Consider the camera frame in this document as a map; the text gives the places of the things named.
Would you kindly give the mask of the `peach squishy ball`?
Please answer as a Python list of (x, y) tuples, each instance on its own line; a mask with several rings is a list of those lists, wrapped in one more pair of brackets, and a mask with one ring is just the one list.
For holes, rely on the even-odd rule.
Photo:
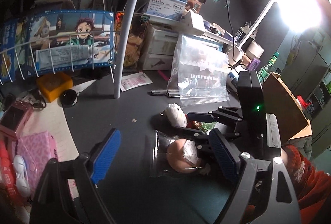
[(211, 167), (198, 157), (193, 140), (155, 132), (150, 161), (151, 177), (208, 175)]

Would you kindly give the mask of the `white plush toy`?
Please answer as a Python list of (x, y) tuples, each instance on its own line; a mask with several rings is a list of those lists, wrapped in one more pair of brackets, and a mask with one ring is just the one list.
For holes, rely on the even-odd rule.
[(187, 117), (178, 104), (168, 104), (163, 115), (168, 119), (173, 127), (187, 127)]

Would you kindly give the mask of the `brown cardboard box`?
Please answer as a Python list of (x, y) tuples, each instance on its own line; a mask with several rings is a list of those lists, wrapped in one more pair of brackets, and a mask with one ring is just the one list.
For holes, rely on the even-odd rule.
[(277, 118), (281, 142), (312, 136), (310, 121), (281, 76), (270, 73), (262, 84), (265, 109)]

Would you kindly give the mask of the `clear plastic zip bag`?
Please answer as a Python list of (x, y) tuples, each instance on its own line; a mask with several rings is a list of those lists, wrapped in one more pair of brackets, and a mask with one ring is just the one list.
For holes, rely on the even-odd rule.
[(228, 73), (228, 55), (222, 52), (220, 43), (181, 34), (167, 89), (179, 92), (182, 106), (228, 101)]

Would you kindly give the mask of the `green glass bottle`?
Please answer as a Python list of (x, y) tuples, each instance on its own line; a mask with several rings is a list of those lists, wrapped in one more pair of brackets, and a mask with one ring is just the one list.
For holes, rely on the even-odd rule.
[(260, 69), (258, 72), (258, 78), (261, 83), (264, 83), (266, 78), (268, 77), (269, 73), (271, 72), (272, 67), (274, 66), (275, 62), (279, 57), (279, 52), (275, 52), (273, 56), (270, 58), (268, 63)]

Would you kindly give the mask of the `black round lid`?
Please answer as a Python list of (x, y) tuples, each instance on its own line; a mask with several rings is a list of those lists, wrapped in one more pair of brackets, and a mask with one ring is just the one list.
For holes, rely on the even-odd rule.
[(75, 90), (69, 89), (63, 91), (59, 96), (59, 101), (63, 108), (69, 108), (77, 103), (78, 94)]

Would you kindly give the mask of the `pink leopard print case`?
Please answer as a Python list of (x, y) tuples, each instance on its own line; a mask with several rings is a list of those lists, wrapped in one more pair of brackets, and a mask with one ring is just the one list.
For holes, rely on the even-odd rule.
[(11, 143), (15, 185), (24, 198), (32, 198), (47, 162), (57, 157), (55, 140), (49, 132), (21, 137)]

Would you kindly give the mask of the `white tissue roll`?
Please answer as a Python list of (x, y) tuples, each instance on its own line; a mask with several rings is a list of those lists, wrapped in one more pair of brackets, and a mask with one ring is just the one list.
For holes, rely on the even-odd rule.
[(250, 59), (260, 59), (264, 53), (264, 49), (258, 43), (252, 41), (246, 49), (245, 53)]

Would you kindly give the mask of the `orange square box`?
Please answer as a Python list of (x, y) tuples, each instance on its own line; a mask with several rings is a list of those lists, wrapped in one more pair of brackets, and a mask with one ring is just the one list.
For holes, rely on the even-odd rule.
[(48, 102), (59, 98), (61, 93), (73, 87), (72, 78), (63, 72), (48, 73), (36, 79), (36, 85)]

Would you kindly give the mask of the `white drawer unit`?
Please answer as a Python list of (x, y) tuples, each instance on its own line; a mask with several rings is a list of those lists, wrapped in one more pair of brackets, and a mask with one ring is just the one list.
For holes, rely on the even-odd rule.
[(144, 71), (169, 71), (172, 67), (178, 33), (149, 23), (138, 66)]

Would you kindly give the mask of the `anime boy poster card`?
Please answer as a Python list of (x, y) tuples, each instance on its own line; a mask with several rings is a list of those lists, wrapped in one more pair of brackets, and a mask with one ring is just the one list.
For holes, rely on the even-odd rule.
[(114, 62), (114, 14), (60, 10), (29, 19), (25, 67), (36, 74), (110, 67)]

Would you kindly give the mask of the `white desk lamp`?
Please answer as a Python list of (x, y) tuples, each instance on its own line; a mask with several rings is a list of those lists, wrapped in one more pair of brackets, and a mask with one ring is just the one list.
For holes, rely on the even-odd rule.
[(317, 0), (269, 0), (248, 33), (238, 44), (239, 48), (243, 47), (275, 3), (278, 5), (281, 20), (295, 33), (319, 27), (322, 22), (322, 13)]

